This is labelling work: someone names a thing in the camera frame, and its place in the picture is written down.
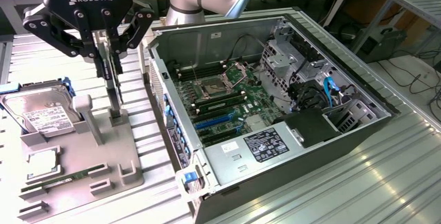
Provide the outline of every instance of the hard drive label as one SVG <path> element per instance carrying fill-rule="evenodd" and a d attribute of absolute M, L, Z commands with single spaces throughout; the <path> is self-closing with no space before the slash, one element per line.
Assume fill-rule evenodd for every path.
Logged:
<path fill-rule="evenodd" d="M 275 128 L 251 135 L 244 139 L 256 160 L 261 163 L 289 151 L 289 148 Z"/>
<path fill-rule="evenodd" d="M 34 128 L 43 134 L 73 128 L 73 122 L 62 106 L 23 113 Z"/>

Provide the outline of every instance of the power supply label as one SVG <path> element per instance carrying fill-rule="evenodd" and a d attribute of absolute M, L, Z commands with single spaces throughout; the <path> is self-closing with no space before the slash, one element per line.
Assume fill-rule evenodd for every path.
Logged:
<path fill-rule="evenodd" d="M 256 160 L 261 163 L 289 151 L 289 148 L 275 128 L 251 135 L 244 139 Z"/>
<path fill-rule="evenodd" d="M 35 129 L 46 134 L 74 127 L 62 106 L 23 113 Z"/>

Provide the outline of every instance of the motherboard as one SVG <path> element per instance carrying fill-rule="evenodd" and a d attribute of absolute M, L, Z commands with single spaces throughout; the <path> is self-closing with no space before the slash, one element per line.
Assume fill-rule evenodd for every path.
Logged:
<path fill-rule="evenodd" d="M 212 72 L 210 68 L 192 69 L 190 77 L 174 80 L 206 146 L 271 126 L 284 115 L 273 102 L 275 97 L 261 85 L 260 72 L 255 67 L 234 61 L 224 64 L 221 71 Z"/>

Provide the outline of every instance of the blue pcie slot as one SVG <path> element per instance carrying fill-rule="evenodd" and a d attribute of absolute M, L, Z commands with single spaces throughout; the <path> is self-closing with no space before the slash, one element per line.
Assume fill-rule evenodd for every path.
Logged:
<path fill-rule="evenodd" d="M 206 127 L 210 127 L 210 126 L 214 126 L 220 123 L 229 122 L 229 121 L 232 121 L 233 116 L 234 116 L 234 113 L 228 114 L 226 116 L 218 117 L 218 118 L 213 119 L 212 121 L 200 123 L 200 124 L 196 125 L 196 129 L 201 130 L 201 129 L 204 129 Z"/>

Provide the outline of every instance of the hard drive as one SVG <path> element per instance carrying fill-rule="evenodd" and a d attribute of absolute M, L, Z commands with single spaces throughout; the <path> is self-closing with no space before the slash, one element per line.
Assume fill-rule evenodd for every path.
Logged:
<path fill-rule="evenodd" d="M 21 125 L 25 133 L 53 137 L 73 132 L 82 116 L 74 111 L 75 96 L 69 78 L 43 83 L 0 85 L 0 109 Z"/>

